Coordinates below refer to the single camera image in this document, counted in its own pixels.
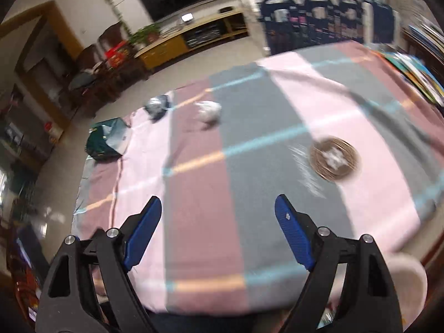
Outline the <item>white trash basket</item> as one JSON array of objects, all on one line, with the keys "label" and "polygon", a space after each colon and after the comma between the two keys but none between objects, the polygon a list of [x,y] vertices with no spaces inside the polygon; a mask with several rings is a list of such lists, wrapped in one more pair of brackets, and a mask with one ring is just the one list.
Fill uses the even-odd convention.
[{"label": "white trash basket", "polygon": [[406,253],[383,253],[397,293],[403,330],[423,311],[427,296],[426,271],[416,258]]}]

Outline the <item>white crumpled paper ball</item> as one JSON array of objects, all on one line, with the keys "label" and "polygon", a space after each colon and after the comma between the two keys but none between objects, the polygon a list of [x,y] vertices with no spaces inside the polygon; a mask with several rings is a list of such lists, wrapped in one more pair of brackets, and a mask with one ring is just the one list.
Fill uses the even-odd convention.
[{"label": "white crumpled paper ball", "polygon": [[219,121],[221,117],[222,107],[219,103],[213,101],[196,102],[197,108],[196,118],[201,123],[212,124]]}]

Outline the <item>stack of colourful books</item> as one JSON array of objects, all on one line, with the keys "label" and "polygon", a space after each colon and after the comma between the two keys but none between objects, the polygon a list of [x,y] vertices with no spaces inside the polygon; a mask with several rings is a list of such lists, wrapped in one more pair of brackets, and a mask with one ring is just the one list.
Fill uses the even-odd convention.
[{"label": "stack of colourful books", "polygon": [[413,85],[429,104],[443,113],[443,34],[435,26],[422,23],[403,31],[405,52],[381,56]]}]

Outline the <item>plaid pink grey tablecloth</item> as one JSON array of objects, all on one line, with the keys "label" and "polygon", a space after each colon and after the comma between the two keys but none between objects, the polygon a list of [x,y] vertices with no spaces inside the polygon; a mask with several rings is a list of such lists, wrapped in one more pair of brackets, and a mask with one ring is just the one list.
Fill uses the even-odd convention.
[{"label": "plaid pink grey tablecloth", "polygon": [[[140,301],[174,314],[243,314],[296,301],[306,270],[274,213],[285,194],[336,234],[403,246],[443,197],[443,117],[369,48],[310,47],[221,71],[125,121],[117,161],[88,159],[72,231],[120,226],[157,196],[162,219],[130,273]],[[221,105],[218,122],[196,102]]]}]

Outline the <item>green potted plant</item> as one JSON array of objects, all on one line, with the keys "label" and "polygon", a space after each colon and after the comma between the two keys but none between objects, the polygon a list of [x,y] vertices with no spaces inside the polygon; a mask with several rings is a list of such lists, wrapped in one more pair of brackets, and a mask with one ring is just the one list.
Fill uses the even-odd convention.
[{"label": "green potted plant", "polygon": [[135,33],[130,35],[129,42],[133,45],[136,44],[149,44],[154,43],[160,38],[160,28],[156,23],[152,23],[148,26],[142,27]]}]

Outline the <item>blue white baby fence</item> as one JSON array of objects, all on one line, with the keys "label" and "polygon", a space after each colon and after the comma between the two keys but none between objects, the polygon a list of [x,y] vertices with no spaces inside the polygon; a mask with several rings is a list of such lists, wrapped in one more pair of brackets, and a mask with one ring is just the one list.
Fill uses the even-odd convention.
[{"label": "blue white baby fence", "polygon": [[400,15],[375,0],[240,0],[248,34],[266,56],[356,41],[399,44]]}]

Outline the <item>dark green gift bag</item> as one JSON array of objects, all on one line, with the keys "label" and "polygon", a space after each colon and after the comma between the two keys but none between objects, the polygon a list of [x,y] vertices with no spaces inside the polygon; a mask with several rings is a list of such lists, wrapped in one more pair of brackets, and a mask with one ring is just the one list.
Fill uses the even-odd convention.
[{"label": "dark green gift bag", "polygon": [[132,138],[131,127],[120,117],[95,123],[85,145],[95,161],[116,160],[123,156]]}]

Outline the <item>yellow wooden tv cabinet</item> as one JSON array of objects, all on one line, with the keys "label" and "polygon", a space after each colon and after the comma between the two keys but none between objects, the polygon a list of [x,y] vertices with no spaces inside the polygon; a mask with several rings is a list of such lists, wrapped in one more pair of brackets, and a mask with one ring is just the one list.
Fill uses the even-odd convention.
[{"label": "yellow wooden tv cabinet", "polygon": [[153,71],[189,53],[248,34],[240,7],[213,14],[159,38],[135,54],[146,69]]}]

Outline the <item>grey crumpled plastic bag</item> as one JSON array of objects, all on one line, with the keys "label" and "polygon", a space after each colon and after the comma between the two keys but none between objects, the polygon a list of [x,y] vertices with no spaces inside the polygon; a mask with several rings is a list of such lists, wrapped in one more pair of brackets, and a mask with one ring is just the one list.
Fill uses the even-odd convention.
[{"label": "grey crumpled plastic bag", "polygon": [[170,107],[170,98],[168,95],[162,94],[149,99],[145,104],[144,109],[147,112],[150,120],[156,122],[165,116]]}]

